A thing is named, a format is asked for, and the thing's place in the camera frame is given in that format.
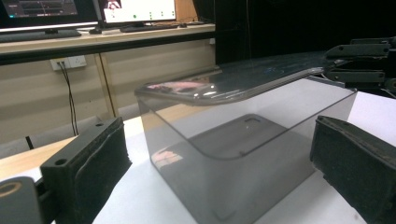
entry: dark background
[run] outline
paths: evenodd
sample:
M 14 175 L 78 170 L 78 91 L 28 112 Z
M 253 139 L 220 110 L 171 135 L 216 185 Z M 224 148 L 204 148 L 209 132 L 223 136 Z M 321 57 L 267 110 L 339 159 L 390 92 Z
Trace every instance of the dark background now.
M 217 63 L 396 36 L 395 0 L 194 0 L 216 23 Z

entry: power cord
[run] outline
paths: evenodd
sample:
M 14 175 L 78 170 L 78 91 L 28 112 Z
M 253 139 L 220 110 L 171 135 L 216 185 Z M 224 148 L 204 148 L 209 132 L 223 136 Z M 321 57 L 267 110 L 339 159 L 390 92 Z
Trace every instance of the power cord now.
M 76 108 L 75 108 L 75 104 L 74 104 L 72 89 L 70 86 L 69 75 L 67 74 L 67 69 L 66 69 L 66 65 L 64 64 L 64 62 L 57 63 L 57 64 L 61 67 L 62 73 L 64 74 L 64 79 L 66 80 L 67 87 L 69 89 L 70 118 L 71 118 L 71 122 L 72 122 L 73 134 L 74 134 L 74 136 L 76 136 L 76 135 L 78 135 Z

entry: clear container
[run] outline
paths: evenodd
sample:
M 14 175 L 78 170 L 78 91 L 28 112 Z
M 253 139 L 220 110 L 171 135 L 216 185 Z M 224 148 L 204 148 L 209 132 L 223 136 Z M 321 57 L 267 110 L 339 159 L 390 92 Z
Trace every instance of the clear container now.
M 198 223 L 252 223 L 313 172 L 315 119 L 347 119 L 356 93 L 304 53 L 221 65 L 138 90 L 153 165 Z

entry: wall socket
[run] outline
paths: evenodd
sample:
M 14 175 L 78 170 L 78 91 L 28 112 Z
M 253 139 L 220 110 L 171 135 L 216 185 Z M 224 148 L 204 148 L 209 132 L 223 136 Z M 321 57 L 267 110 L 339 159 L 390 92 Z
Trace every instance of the wall socket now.
M 83 67 L 87 65 L 84 55 L 68 57 L 68 58 L 51 59 L 49 61 L 54 71 L 61 70 L 61 66 L 59 66 L 58 63 L 64 63 L 65 68 Z

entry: computer monitor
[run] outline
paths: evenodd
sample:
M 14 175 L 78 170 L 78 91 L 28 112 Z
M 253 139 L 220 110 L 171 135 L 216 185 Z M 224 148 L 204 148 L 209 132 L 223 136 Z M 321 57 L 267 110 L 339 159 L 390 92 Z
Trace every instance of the computer monitor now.
M 95 25 L 92 0 L 0 0 L 0 35 L 54 34 Z
M 175 0 L 95 0 L 105 27 L 175 21 Z

